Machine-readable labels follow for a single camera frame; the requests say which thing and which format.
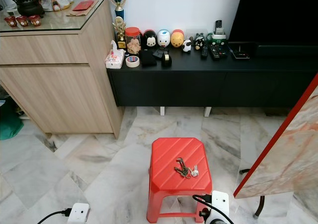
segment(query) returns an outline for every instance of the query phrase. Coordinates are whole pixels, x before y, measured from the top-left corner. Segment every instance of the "tsum tsum toy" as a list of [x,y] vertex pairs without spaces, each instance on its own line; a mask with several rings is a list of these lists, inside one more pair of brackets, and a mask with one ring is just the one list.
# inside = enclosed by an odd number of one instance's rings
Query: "tsum tsum toy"
[[195,38],[195,49],[196,50],[200,50],[203,48],[204,46],[204,42],[205,42],[205,39],[204,39],[204,36],[198,36]]
[[182,44],[182,50],[186,53],[191,53],[191,40],[187,39]]
[[184,41],[184,34],[181,29],[175,29],[171,35],[171,44],[175,48],[178,48],[182,45]]
[[149,48],[156,46],[157,36],[152,29],[147,29],[144,32],[143,43],[145,47],[149,47]]
[[157,42],[161,47],[167,47],[170,43],[170,33],[166,29],[162,29],[157,34]]

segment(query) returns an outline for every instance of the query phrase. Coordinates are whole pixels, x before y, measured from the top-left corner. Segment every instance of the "trophy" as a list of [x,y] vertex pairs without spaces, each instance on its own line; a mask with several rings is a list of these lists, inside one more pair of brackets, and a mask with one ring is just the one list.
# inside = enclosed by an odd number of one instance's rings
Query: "trophy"
[[112,2],[112,4],[114,6],[116,6],[115,8],[115,13],[116,13],[116,16],[120,16],[124,19],[124,9],[123,9],[123,6],[125,5],[126,3],[126,0],[110,0]]
[[122,17],[118,16],[115,18],[115,23],[113,23],[113,25],[115,30],[117,31],[118,48],[125,49],[126,48],[126,41],[125,41],[126,23],[124,22]]

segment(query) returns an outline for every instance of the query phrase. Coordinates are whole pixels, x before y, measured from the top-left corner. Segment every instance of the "stool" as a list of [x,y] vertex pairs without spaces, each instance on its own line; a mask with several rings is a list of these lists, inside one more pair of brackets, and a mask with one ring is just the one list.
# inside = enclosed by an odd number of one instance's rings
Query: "stool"
[[[180,168],[177,158],[183,158],[187,167],[198,165],[199,175],[190,179],[174,170]],[[197,204],[196,213],[160,213],[166,196],[211,194],[212,179],[203,143],[196,138],[159,138],[153,142],[149,168],[149,198],[147,220],[156,223],[158,218],[193,217],[196,223],[203,222],[199,216],[205,206]]]

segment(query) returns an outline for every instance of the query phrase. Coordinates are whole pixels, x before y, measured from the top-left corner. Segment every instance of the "power cord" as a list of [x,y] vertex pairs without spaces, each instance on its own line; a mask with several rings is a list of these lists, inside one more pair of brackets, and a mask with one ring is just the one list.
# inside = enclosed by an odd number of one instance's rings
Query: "power cord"
[[65,215],[65,217],[69,217],[70,216],[70,213],[71,213],[71,208],[66,208],[64,211],[59,211],[59,212],[54,212],[54,213],[51,213],[49,215],[47,215],[45,218],[43,218],[38,224],[44,222],[47,218],[53,216],[53,215],[56,215],[56,214],[62,214],[62,215]]
[[231,224],[234,224],[234,222],[233,222],[230,218],[228,218],[227,215],[225,215],[225,214],[224,214],[223,212],[221,212],[219,209],[217,209],[217,208],[213,207],[212,205],[208,204],[208,202],[209,202],[209,203],[212,202],[212,196],[211,196],[211,195],[204,195],[204,196],[201,196],[201,195],[193,195],[192,198],[193,198],[195,201],[197,201],[197,202],[199,202],[199,203],[202,203],[202,204],[204,204],[205,206],[208,206],[209,208],[211,208],[211,209],[217,211],[217,212],[220,213],[223,217],[225,217]]

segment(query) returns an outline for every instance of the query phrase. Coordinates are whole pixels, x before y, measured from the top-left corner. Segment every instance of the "tv screen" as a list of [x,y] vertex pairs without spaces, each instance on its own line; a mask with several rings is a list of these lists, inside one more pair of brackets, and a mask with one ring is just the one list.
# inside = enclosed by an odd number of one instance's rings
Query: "tv screen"
[[318,44],[318,0],[240,0],[230,42]]

